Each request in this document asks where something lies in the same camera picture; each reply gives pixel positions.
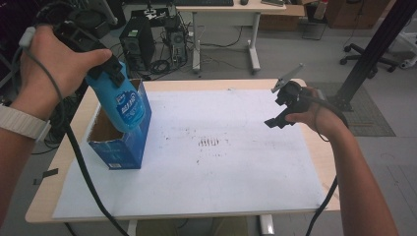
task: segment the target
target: watch strap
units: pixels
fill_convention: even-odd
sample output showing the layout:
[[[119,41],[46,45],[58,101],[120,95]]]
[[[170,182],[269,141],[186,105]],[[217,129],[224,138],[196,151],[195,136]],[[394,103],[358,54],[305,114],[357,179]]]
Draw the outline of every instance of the watch strap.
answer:
[[[48,121],[31,116],[23,111],[0,105],[0,128],[43,141],[51,128]]]

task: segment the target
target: white table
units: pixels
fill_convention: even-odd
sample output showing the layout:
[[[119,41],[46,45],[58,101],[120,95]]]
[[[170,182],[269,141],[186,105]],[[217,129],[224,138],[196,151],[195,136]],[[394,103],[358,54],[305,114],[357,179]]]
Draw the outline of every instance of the white table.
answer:
[[[250,0],[245,6],[240,4],[240,0],[234,0],[233,7],[184,7],[177,6],[178,12],[193,13],[193,32],[194,32],[194,51],[193,51],[193,70],[200,72],[200,41],[197,40],[197,24],[204,26],[252,26],[252,38],[248,40],[249,53],[252,61],[252,71],[255,73],[261,70],[255,47],[258,25],[261,13],[277,13],[286,8],[271,6],[261,3],[261,0]]]

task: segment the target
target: table leg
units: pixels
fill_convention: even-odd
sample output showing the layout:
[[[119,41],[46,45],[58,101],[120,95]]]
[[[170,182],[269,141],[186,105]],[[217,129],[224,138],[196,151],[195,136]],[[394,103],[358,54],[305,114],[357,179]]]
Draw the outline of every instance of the table leg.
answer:
[[[261,223],[261,235],[275,235],[273,230],[273,221],[271,214],[262,214],[259,216]]]
[[[200,41],[197,40],[197,22],[196,22],[197,12],[193,12],[193,71],[195,73],[200,72]]]
[[[251,56],[252,61],[252,70],[253,72],[257,72],[261,70],[260,61],[258,59],[257,49],[255,47],[255,43],[257,40],[258,34],[258,25],[260,23],[261,13],[255,13],[254,17],[254,24],[252,25],[252,38],[248,40],[249,43],[249,54]]]
[[[136,227],[138,226],[138,220],[132,219],[129,220],[129,226],[127,233],[129,236],[136,236]]]

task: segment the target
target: open box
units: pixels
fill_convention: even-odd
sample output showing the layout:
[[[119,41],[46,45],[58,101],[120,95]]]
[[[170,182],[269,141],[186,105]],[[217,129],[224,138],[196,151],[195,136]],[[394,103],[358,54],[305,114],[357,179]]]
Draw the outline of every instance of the open box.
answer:
[[[100,108],[87,137],[89,145],[109,169],[140,169],[142,165],[151,110],[141,80],[131,82],[135,88],[138,88],[145,106],[144,120],[141,124],[129,133],[121,133],[114,128],[107,114]]]

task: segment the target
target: computer tower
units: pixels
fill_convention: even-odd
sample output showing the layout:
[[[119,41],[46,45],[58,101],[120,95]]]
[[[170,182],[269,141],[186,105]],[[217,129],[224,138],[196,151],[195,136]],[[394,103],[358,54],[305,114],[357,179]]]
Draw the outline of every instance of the computer tower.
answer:
[[[184,32],[182,30],[172,31],[169,33],[169,43],[171,51],[171,59],[173,63],[182,63],[186,58],[186,42]]]
[[[119,36],[129,71],[148,70],[155,46],[149,19],[131,18]]]

